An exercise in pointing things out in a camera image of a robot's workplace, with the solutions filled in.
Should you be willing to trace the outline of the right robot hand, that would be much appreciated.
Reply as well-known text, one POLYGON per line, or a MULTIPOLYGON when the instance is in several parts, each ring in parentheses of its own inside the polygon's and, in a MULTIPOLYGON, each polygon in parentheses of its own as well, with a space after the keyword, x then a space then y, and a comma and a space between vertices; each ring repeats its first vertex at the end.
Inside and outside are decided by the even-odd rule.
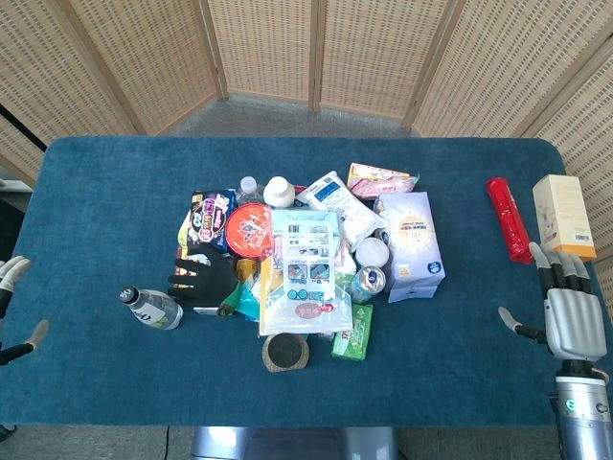
POLYGON ((513 333, 545 344, 560 360, 598 361, 607 354, 602 307, 584 262, 534 241, 529 251, 541 284, 545 326, 527 326, 500 307, 503 323, 513 333))

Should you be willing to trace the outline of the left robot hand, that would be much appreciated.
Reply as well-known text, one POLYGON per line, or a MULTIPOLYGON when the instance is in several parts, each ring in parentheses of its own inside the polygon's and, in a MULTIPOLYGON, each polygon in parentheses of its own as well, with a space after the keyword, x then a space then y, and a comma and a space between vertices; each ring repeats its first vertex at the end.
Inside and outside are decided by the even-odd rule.
MULTIPOLYGON (((7 262, 1 262, 1 328, 13 297, 15 287, 30 268, 31 261, 23 256, 15 256, 7 262)), ((32 353, 45 339, 50 329, 50 322, 43 319, 38 322, 32 335, 24 342, 4 348, 1 345, 1 365, 6 366, 25 355, 32 353)))

